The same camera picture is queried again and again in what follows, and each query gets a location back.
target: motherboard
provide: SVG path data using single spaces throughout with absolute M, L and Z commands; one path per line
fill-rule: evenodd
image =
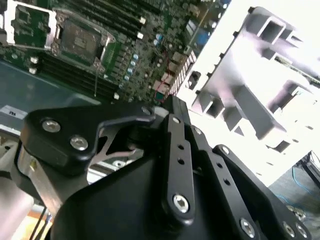
M 101 102 L 154 105 L 197 59 L 225 8 L 199 0 L 0 0 L 0 58 Z

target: robotic arm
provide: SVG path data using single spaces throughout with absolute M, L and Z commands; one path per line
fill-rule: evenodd
M 143 157 L 88 184 L 89 167 L 137 149 Z M 11 175 L 52 213 L 50 240 L 311 239 L 231 149 L 209 146 L 173 96 L 154 108 L 31 112 Z

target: screw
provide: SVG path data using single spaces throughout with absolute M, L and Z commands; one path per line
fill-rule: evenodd
M 292 237 L 295 237 L 295 231 L 284 221 L 283 223 L 285 231 Z
M 241 218 L 240 219 L 240 225 L 242 230 L 250 237 L 250 238 L 254 238 L 255 237 L 255 229 L 254 227 L 250 224 L 250 222 L 248 222 L 246 219 Z
M 201 130 L 200 130 L 199 128 L 194 127 L 194 130 L 196 131 L 196 133 L 197 133 L 197 134 L 199 134 L 199 135 L 201 135 L 201 134 L 202 134 L 202 132 L 201 132 Z
M 224 151 L 224 153 L 227 154 L 227 155 L 230 153 L 229 149 L 226 146 L 222 147 L 222 151 Z
M 176 117 L 173 118 L 173 121 L 174 121 L 175 123 L 177 123 L 177 124 L 180 123 L 180 120 L 179 120 L 178 118 L 176 118 Z
M 71 138 L 70 144 L 74 149 L 77 149 L 79 151 L 83 151 L 88 148 L 87 140 L 81 136 L 75 136 Z
M 30 162 L 30 168 L 33 172 L 35 172 L 37 170 L 37 162 L 34 158 Z
M 60 124 L 53 120 L 47 120 L 42 123 L 42 128 L 49 133 L 57 133 L 60 131 Z
M 291 205 L 287 205 L 286 206 L 291 212 L 294 212 L 295 211 L 295 208 Z
M 175 207 L 183 214 L 185 214 L 186 212 L 188 212 L 189 210 L 189 203 L 187 201 L 187 199 L 180 195 L 180 194 L 176 194 L 173 196 L 173 203 L 175 205 Z
M 151 112 L 146 107 L 143 106 L 141 109 L 142 109 L 142 112 L 144 112 L 145 114 L 149 116 L 151 115 Z
M 126 163 L 123 161 L 116 160 L 113 162 L 113 165 L 115 165 L 118 168 L 123 168 L 126 165 Z
M 307 232 L 300 226 L 298 223 L 295 224 L 296 228 L 298 229 L 299 233 L 304 237 L 307 238 Z

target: floor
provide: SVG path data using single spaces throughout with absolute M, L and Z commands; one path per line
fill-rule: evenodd
M 301 209 L 305 213 L 303 223 L 313 240 L 320 240 L 320 189 L 308 174 L 299 168 L 288 170 L 269 188 L 286 205 Z

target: black cable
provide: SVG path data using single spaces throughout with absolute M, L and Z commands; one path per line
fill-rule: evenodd
M 33 229 L 32 233 L 31 233 L 31 236 L 30 236 L 29 240 L 33 240 L 33 239 L 34 239 L 34 236 L 35 236 L 35 234 L 36 234 L 36 232 L 37 232 L 37 229 L 38 229 L 38 227 L 39 227 L 39 225 L 40 225 L 40 223 L 41 223 L 41 220 L 42 220 L 42 218 L 44 217 L 46 211 L 47 211 L 47 208 L 45 207 L 45 208 L 43 209 L 43 211 L 42 211 L 42 213 L 41 213 L 38 221 L 36 222 L 36 225 L 34 226 L 34 229 Z
M 41 237 L 44 234 L 46 227 L 47 227 L 48 223 L 51 221 L 51 219 L 52 219 L 52 215 L 49 212 L 48 215 L 46 216 L 44 225 L 42 226 L 41 230 L 39 231 L 38 235 L 35 237 L 34 240 L 41 240 Z

